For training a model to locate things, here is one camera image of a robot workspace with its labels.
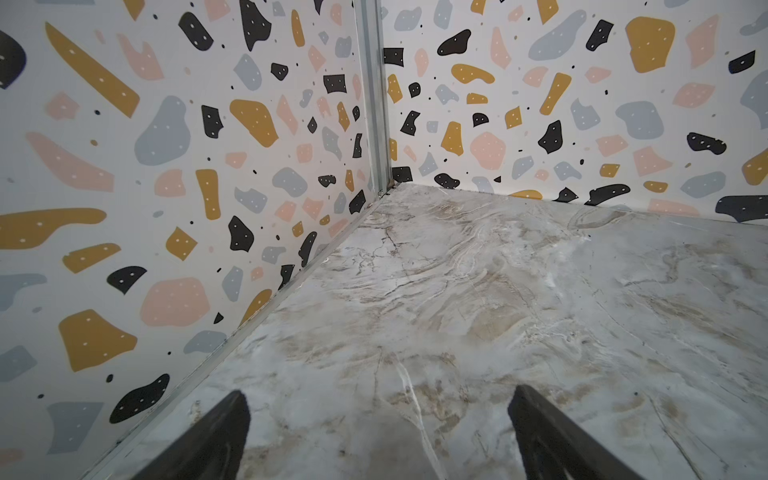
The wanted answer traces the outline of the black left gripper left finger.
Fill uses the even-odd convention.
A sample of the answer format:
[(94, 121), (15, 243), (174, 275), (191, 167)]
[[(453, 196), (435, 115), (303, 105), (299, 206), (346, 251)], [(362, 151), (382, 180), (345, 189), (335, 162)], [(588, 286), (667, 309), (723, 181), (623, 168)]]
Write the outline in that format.
[(250, 422), (246, 396), (234, 390), (133, 479), (234, 479), (244, 454)]

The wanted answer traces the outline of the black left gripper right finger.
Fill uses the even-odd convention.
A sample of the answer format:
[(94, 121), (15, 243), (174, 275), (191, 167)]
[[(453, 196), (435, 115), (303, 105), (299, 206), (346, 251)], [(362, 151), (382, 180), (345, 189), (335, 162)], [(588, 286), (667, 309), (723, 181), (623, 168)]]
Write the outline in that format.
[(530, 385), (507, 407), (528, 479), (638, 479), (640, 476)]

